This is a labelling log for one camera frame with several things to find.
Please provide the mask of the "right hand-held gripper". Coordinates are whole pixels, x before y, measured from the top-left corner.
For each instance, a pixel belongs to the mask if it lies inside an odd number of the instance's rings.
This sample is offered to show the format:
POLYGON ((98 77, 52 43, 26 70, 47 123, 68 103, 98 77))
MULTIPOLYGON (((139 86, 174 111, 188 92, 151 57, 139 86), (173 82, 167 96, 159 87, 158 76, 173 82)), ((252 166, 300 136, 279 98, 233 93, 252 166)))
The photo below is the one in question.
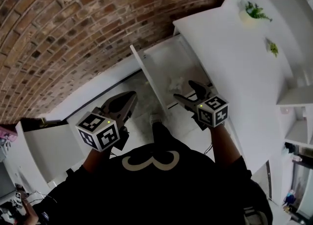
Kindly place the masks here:
POLYGON ((203 83, 189 80, 188 84, 195 91, 196 100, 176 93, 173 97, 187 111, 196 112, 198 122, 215 128, 228 119, 229 102, 227 100, 219 94, 211 94, 211 88, 203 83))

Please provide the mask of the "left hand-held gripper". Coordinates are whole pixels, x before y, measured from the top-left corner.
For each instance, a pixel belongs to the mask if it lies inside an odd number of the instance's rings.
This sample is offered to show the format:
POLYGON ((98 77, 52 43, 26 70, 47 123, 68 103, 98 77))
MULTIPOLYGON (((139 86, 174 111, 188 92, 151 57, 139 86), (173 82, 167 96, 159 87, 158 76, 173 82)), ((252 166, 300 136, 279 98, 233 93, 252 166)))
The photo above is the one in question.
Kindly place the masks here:
POLYGON ((82 141, 103 152, 110 147, 123 150, 129 132, 125 126, 137 104, 135 91, 126 91, 109 98, 103 108, 87 112, 75 125, 82 141))

